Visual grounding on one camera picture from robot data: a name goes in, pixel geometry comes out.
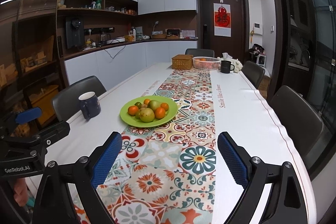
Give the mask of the person's hand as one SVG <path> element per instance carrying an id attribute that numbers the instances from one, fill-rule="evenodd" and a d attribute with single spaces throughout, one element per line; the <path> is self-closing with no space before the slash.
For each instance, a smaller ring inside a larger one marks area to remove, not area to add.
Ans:
<path id="1" fill-rule="evenodd" d="M 25 178 L 18 178 L 14 183 L 14 199 L 20 207 L 26 205 L 29 200 Z"/>

